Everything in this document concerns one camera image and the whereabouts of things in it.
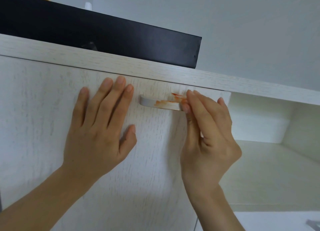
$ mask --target hand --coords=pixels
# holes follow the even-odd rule
[[[214,195],[222,176],[242,153],[231,134],[232,121],[224,100],[215,102],[190,90],[186,95],[187,103],[182,103],[182,108],[188,131],[180,163],[183,183],[192,201]]]
[[[87,108],[89,91],[81,89],[66,139],[63,169],[95,182],[127,157],[137,139],[131,125],[119,140],[134,93],[131,84],[125,85],[122,76],[114,86],[112,79],[106,78]]]

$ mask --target cabinet handle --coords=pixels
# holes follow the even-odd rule
[[[140,95],[139,103],[143,106],[166,109],[166,110],[174,110],[174,111],[182,111],[182,106],[180,102],[170,101],[170,100],[157,100],[150,99],[144,95]]]

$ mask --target cabinet door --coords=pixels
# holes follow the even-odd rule
[[[95,93],[117,74],[0,57],[0,188],[3,208],[57,169],[78,91]],[[185,115],[139,105],[139,95],[169,99],[187,89],[217,100],[230,93],[126,77],[135,87],[124,128],[135,124],[138,143],[129,156],[79,199],[53,230],[190,230],[196,214],[187,198],[179,152]]]

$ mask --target forearm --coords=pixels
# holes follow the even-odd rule
[[[92,185],[59,168],[0,214],[0,230],[50,230]]]
[[[190,198],[203,231],[245,231],[219,186],[207,197]]]

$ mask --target open shelf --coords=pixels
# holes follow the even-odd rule
[[[242,157],[221,180],[234,211],[320,210],[320,106],[232,94]]]

